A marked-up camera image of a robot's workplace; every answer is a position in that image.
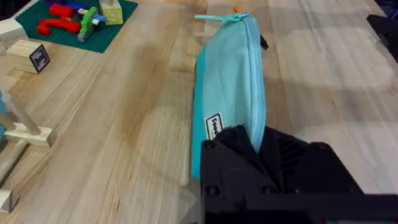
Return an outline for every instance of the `green baseplate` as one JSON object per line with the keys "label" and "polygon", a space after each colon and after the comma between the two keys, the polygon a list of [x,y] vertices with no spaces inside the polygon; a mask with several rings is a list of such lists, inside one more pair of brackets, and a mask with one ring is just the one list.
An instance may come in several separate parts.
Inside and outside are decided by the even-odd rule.
{"label": "green baseplate", "polygon": [[[98,0],[74,0],[69,2],[82,3],[89,8],[95,6],[100,10],[100,3]],[[123,11],[123,21],[126,22],[132,12],[136,9],[137,3],[120,0],[120,5]],[[94,52],[103,53],[108,45],[112,42],[116,34],[123,25],[110,25],[106,26],[101,23],[94,30],[93,34],[86,40],[86,42],[79,42],[77,34],[71,34],[60,28],[51,27],[50,35],[41,35],[36,31],[36,26],[39,24],[41,19],[59,18],[49,13],[49,9],[45,6],[43,1],[38,1],[21,15],[16,17],[16,20],[25,29],[28,37],[39,40],[46,40],[57,44],[68,45],[71,47],[78,47],[80,49],[92,50]]]}

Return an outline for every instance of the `table surface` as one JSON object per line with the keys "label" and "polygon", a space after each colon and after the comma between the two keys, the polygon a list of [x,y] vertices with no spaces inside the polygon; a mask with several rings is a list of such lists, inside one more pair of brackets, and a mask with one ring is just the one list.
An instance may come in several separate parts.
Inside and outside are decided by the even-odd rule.
{"label": "table surface", "polygon": [[[0,57],[0,89],[57,132],[4,184],[0,223],[183,223],[193,66],[236,1],[141,1],[105,53],[43,42],[40,75]],[[365,192],[398,192],[398,65],[366,22],[373,0],[246,0],[262,53],[267,125],[329,143]],[[5,151],[10,150],[9,143]]]}

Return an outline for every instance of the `white label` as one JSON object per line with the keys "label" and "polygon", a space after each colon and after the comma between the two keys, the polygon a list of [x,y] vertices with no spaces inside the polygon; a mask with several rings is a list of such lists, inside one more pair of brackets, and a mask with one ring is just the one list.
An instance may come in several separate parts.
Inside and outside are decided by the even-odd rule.
{"label": "white label", "polygon": [[214,114],[213,116],[205,119],[207,139],[213,140],[218,133],[221,132],[223,127],[223,120],[221,113]]}

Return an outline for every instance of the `zipper pull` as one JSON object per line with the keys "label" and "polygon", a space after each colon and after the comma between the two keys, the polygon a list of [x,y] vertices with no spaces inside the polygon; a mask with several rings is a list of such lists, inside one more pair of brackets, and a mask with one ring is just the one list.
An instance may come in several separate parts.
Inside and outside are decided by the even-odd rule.
{"label": "zipper pull", "polygon": [[227,22],[238,22],[242,20],[242,18],[250,16],[249,13],[235,13],[232,15],[227,15],[227,16],[209,16],[209,15],[195,15],[196,19],[216,19],[221,21],[221,24],[225,24]]}

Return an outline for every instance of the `wooden dowel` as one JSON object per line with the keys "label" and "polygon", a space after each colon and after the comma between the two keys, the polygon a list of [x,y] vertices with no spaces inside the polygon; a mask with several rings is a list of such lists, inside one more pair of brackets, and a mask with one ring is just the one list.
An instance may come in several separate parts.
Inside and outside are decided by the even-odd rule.
{"label": "wooden dowel", "polygon": [[21,139],[17,142],[13,150],[10,150],[4,159],[0,161],[0,183],[4,183],[10,170],[14,167],[18,158],[24,152],[24,149],[28,145],[25,139]]}
{"label": "wooden dowel", "polygon": [[3,95],[2,100],[3,102],[5,102],[6,106],[8,106],[11,111],[18,117],[18,120],[25,125],[30,134],[38,135],[41,133],[39,127],[32,121],[32,119],[25,112],[25,110],[11,98],[10,95]]}
{"label": "wooden dowel", "polygon": [[4,113],[0,112],[0,125],[2,125],[6,130],[13,131],[16,129],[14,122]]}

